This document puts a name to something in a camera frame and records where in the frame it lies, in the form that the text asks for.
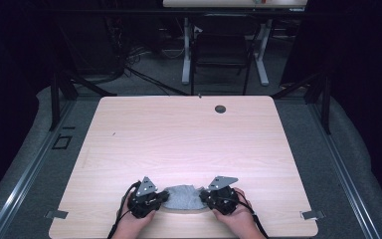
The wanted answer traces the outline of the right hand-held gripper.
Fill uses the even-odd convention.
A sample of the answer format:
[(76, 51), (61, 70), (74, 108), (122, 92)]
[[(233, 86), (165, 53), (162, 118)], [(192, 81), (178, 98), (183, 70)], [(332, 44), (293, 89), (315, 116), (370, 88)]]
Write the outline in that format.
[(239, 197), (231, 184), (238, 181), (236, 177), (216, 176), (207, 189), (200, 192), (200, 199), (211, 210), (216, 209), (223, 215), (232, 214), (238, 205)]

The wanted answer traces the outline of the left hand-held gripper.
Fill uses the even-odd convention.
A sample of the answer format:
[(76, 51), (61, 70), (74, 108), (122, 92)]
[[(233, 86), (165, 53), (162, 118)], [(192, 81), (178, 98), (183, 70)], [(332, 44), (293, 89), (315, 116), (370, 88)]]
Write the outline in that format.
[(158, 187), (147, 176), (137, 182), (137, 189), (128, 199), (127, 207), (136, 218), (144, 218), (157, 211), (169, 198), (168, 191), (158, 192)]

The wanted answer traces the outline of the grey sock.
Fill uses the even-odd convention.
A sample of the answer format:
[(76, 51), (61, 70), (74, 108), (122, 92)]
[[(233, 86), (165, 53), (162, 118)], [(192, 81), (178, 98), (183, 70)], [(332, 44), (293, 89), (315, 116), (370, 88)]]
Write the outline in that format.
[(206, 204), (202, 202), (200, 193), (203, 187), (196, 188), (193, 185), (176, 185), (165, 188), (169, 194), (163, 206), (171, 210), (202, 210)]

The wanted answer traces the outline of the person's left hand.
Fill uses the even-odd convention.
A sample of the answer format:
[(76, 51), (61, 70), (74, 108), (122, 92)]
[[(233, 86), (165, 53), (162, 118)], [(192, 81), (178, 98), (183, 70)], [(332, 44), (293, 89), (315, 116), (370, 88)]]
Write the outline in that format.
[(144, 218), (135, 218), (125, 203), (122, 204), (117, 216), (120, 220), (112, 226), (109, 239), (136, 239), (140, 232), (151, 223), (156, 212), (151, 211)]

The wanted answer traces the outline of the person's right hand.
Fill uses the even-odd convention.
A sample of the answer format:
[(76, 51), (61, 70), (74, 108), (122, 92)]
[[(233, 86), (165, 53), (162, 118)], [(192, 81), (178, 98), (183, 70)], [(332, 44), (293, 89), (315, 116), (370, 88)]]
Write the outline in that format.
[(247, 206), (251, 205), (251, 202), (245, 198), (245, 192), (238, 187), (235, 187), (234, 190), (238, 193), (239, 200), (244, 202), (244, 205), (238, 205), (230, 215), (223, 215), (213, 209), (212, 212), (216, 219), (224, 223), (239, 239), (264, 239), (255, 224), (250, 209), (247, 208)]

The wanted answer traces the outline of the black metal stand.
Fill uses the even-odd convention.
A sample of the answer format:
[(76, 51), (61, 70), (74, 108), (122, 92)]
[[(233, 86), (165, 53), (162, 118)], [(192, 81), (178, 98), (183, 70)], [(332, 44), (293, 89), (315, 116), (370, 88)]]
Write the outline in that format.
[(316, 104), (318, 99), (321, 99), (320, 124), (324, 131), (327, 134), (330, 134), (329, 110), (331, 102), (331, 78), (326, 74), (312, 74), (306, 79), (297, 83), (292, 83), (283, 90), (280, 90), (278, 93), (273, 94), (272, 98), (274, 100), (281, 99), (302, 87), (307, 87), (307, 90), (303, 96), (304, 101), (307, 104)]
[(114, 97), (113, 93), (110, 93), (94, 85), (85, 78), (71, 71), (61, 71), (54, 73), (50, 84), (52, 110), (52, 123), (50, 126), (50, 130), (54, 130), (61, 119), (60, 94), (63, 94), (63, 96), (69, 101), (75, 101), (79, 96), (79, 93), (77, 92), (74, 83), (86, 87), (87, 89), (97, 93), (101, 97)]

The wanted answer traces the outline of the black chair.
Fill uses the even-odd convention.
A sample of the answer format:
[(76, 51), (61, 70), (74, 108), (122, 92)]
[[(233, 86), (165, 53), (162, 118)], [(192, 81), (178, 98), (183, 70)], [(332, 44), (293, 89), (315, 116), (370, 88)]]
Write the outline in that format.
[(259, 20), (246, 14), (205, 14), (190, 19), (191, 25), (200, 29), (191, 41), (191, 94), (195, 94), (198, 68), (243, 70), (245, 79), (242, 94), (247, 91), (255, 42), (261, 32)]

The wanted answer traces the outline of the aluminium floor rail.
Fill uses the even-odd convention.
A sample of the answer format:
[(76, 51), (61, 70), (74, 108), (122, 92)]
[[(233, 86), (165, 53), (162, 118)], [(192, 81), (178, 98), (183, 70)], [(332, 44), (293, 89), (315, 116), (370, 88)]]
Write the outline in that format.
[(307, 108), (331, 154), (331, 164), (365, 239), (382, 239), (365, 206), (364, 200), (361, 198), (350, 176), (332, 135), (328, 134), (321, 124), (319, 109), (314, 104), (308, 104)]
[(62, 124), (70, 116), (75, 105), (76, 101), (64, 103), (60, 120), (53, 130), (49, 130), (45, 123), (48, 108), (44, 104), (40, 105), (33, 127), (0, 182), (0, 239), (17, 215), (47, 159), (48, 152), (58, 139)]

